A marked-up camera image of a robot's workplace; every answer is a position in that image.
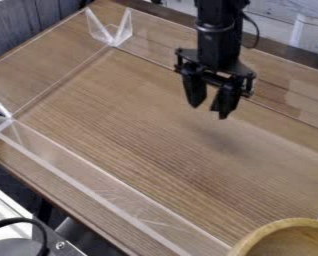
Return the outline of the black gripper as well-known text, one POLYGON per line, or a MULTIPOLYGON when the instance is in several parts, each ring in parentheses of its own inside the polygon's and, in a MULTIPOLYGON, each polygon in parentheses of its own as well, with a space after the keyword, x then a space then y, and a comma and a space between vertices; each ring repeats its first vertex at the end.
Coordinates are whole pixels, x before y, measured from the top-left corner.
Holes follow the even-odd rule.
POLYGON ((253 94, 256 73, 239 59, 212 67, 197 59, 197 50, 177 48, 173 71, 182 78, 182 87, 188 104, 196 108, 206 97, 206 86, 218 88, 209 110, 218 113, 224 120, 236 109, 240 97, 253 94))

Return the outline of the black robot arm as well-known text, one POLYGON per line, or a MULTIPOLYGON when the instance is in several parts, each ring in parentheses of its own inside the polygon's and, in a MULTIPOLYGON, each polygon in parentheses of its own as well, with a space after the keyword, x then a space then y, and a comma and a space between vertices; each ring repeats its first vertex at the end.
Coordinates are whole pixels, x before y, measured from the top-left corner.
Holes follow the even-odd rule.
POLYGON ((206 86, 217 87, 209 110, 224 120, 241 97, 253 93, 256 73, 239 60, 243 21, 249 0, 194 0, 197 47, 177 48, 174 72, 181 75, 188 104, 196 108, 206 98, 206 86))

